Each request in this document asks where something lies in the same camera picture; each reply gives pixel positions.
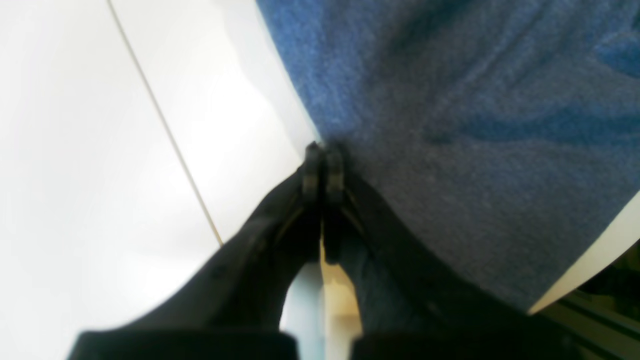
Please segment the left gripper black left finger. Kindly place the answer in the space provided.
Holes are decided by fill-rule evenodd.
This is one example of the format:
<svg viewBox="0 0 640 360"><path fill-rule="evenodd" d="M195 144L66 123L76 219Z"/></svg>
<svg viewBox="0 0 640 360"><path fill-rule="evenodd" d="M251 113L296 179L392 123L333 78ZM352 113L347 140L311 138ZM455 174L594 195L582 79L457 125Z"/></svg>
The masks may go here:
<svg viewBox="0 0 640 360"><path fill-rule="evenodd" d="M139 319L83 332L71 360L297 360L280 330L291 283L320 255L322 148L270 191L185 285Z"/></svg>

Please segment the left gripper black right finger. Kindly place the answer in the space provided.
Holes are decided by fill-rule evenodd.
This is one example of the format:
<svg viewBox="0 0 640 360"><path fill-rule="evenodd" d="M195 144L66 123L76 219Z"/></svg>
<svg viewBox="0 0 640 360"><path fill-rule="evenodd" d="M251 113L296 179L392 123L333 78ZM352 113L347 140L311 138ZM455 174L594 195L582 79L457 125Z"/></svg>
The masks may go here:
<svg viewBox="0 0 640 360"><path fill-rule="evenodd" d="M581 360L574 337L458 276L382 197L323 149L324 250L353 284L352 360Z"/></svg>

